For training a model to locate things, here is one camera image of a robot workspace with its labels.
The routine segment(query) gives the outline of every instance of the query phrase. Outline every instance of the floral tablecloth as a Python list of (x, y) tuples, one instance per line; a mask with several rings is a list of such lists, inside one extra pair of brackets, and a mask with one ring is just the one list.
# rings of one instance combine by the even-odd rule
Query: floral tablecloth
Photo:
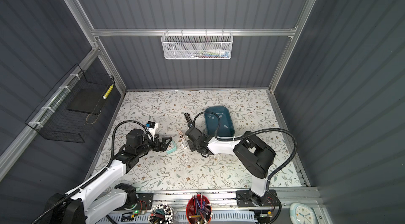
[[(216, 105), (229, 109), (236, 136), (247, 130), (278, 127), (265, 90), (128, 92), (113, 129), (119, 122), (129, 119), (143, 124), (154, 121), (159, 123), (156, 133), (160, 137), (173, 137), (177, 150), (171, 154), (150, 151), (109, 189), (119, 183), (133, 185), (138, 191), (249, 188), (251, 175), (236, 156), (218, 154), (203, 158), (196, 151), (182, 149), (178, 142), (178, 131), (184, 133), (187, 130), (184, 113), (189, 113), (193, 119), (197, 113)], [(203, 115), (197, 119), (196, 126), (205, 131)], [(128, 123), (117, 130), (115, 153), (126, 142), (125, 135), (138, 127)], [(110, 158), (111, 136), (112, 130), (95, 171), (102, 169)], [(270, 170), (274, 170), (290, 155), (283, 136), (271, 132), (260, 134), (259, 137), (276, 151), (274, 164), (270, 167)], [(301, 186), (301, 183), (290, 163), (272, 178), (271, 187), (292, 186)]]

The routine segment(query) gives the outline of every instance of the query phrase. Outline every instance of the yellow connector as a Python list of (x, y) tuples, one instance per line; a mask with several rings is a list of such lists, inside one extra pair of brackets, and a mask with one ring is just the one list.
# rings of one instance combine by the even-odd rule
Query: yellow connector
[(107, 92), (105, 92), (103, 99), (107, 99), (108, 95), (111, 93), (111, 90), (113, 90), (114, 84), (111, 84), (111, 86), (108, 88)]

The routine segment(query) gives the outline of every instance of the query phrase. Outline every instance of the red cup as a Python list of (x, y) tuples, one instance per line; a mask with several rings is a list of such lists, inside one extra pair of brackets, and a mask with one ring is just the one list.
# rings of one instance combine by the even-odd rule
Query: red cup
[[(201, 203), (201, 194), (197, 195), (197, 200)], [(205, 206), (209, 209), (209, 211), (211, 211), (211, 206), (209, 206), (209, 200), (207, 199), (206, 196), (202, 196), (202, 200), (205, 200)], [(194, 197), (192, 197), (187, 204), (187, 207), (185, 208), (185, 215), (187, 217), (187, 220), (190, 224), (197, 224), (197, 221), (195, 218), (189, 218), (189, 216), (193, 216), (193, 215), (200, 215), (200, 212), (195, 212), (196, 207), (194, 206), (195, 202), (194, 202)]]

